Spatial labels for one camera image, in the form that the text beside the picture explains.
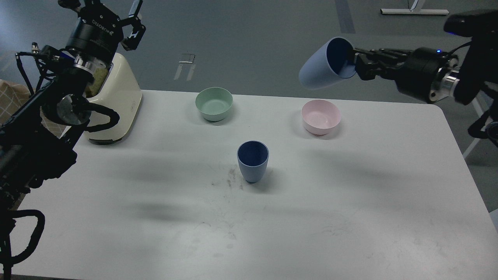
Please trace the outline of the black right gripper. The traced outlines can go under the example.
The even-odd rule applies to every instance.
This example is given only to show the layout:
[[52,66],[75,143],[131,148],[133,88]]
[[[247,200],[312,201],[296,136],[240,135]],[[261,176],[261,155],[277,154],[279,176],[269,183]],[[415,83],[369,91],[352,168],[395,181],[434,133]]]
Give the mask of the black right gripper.
[[361,80],[395,81],[398,92],[425,103],[452,97],[458,82],[458,56],[440,49],[353,48],[352,62]]

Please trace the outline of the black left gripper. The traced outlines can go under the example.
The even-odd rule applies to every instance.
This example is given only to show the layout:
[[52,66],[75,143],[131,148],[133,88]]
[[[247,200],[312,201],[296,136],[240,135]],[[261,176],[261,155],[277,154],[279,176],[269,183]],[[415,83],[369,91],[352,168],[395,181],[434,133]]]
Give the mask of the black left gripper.
[[[66,49],[73,56],[85,54],[103,63],[112,61],[119,43],[126,51],[136,50],[146,31],[139,16],[143,3],[134,0],[128,17],[123,19],[99,0],[58,0],[60,7],[75,11],[78,16]],[[132,26],[126,38],[125,26]]]

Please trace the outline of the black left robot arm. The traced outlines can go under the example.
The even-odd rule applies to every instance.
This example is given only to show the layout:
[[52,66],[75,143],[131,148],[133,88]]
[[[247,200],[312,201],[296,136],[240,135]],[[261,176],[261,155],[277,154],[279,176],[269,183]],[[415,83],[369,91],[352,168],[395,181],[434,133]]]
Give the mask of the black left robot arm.
[[83,133],[121,124],[119,113],[87,99],[97,69],[111,66],[117,48],[137,49],[146,27],[135,0],[120,18],[99,0],[59,0],[78,19],[65,48],[39,48],[15,54],[30,97],[1,125],[1,264],[11,279],[15,264],[35,251],[45,227],[39,210],[18,210],[17,202],[45,180],[61,177],[76,163],[74,147]]

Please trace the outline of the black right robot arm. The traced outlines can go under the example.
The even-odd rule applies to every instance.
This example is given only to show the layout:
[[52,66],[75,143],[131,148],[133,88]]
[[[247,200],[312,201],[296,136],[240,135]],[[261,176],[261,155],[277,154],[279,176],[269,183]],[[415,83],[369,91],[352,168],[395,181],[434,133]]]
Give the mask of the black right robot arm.
[[379,76],[396,83],[398,92],[426,103],[453,97],[463,105],[479,92],[491,98],[491,106],[468,128],[473,138],[488,139],[497,145],[497,29],[496,9],[478,9],[451,15],[444,24],[446,33],[470,38],[461,65],[455,50],[444,52],[420,47],[416,50],[347,48],[347,62],[363,81]]

